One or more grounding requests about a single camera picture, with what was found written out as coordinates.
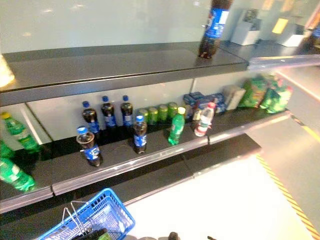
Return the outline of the dark robot left hand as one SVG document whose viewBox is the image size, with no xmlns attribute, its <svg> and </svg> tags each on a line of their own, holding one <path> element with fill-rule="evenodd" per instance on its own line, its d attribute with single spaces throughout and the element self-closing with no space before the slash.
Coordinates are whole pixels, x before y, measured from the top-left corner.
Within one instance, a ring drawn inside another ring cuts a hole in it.
<svg viewBox="0 0 320 240">
<path fill-rule="evenodd" d="M 103 234 L 106 234 L 108 231 L 106 228 L 99 230 L 94 230 L 84 236 L 76 236 L 72 240 L 98 240 Z"/>
</svg>

